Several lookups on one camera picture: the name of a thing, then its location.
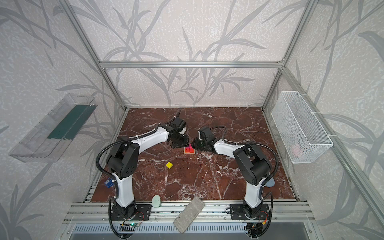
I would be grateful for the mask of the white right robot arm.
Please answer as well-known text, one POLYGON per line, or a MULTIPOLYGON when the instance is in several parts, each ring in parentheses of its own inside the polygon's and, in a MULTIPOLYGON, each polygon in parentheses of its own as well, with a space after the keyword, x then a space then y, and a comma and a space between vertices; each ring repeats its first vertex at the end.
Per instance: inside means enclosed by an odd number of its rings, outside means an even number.
POLYGON ((255 142, 209 142, 195 138, 192 147, 198 151, 224 155, 236 160, 247 182, 244 204, 251 209, 258 208, 262 203, 264 187, 275 176, 280 166, 278 155, 272 148, 255 142))

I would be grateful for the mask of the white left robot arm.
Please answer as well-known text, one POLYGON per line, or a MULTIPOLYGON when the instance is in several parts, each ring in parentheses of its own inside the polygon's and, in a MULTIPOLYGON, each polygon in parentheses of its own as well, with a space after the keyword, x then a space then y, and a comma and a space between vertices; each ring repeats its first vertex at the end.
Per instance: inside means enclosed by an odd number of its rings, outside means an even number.
POLYGON ((116 205, 126 209, 134 204, 133 173, 137 169, 139 155, 164 142, 171 142, 172 148, 187 147, 189 136, 186 132, 186 124, 160 125, 150 132, 112 143, 99 152, 95 165, 101 173, 113 180, 116 205))

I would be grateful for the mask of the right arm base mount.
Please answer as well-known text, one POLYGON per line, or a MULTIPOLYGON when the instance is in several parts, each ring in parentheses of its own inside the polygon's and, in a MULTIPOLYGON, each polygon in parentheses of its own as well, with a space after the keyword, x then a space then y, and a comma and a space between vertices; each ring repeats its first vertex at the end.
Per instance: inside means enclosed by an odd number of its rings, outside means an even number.
POLYGON ((268 204, 260 203, 255 208, 251 208, 247 204, 230 204, 229 214, 231 220, 268 220, 270 216, 270 208, 268 204))

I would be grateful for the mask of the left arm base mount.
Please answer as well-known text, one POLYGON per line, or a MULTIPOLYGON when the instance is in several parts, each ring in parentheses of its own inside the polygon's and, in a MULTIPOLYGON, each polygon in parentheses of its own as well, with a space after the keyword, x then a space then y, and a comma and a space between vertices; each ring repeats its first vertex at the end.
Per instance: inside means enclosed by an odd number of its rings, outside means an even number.
POLYGON ((111 220, 148 221, 150 218, 151 209, 151 204, 129 205, 126 208, 123 208, 119 205, 113 205, 111 210, 111 220))

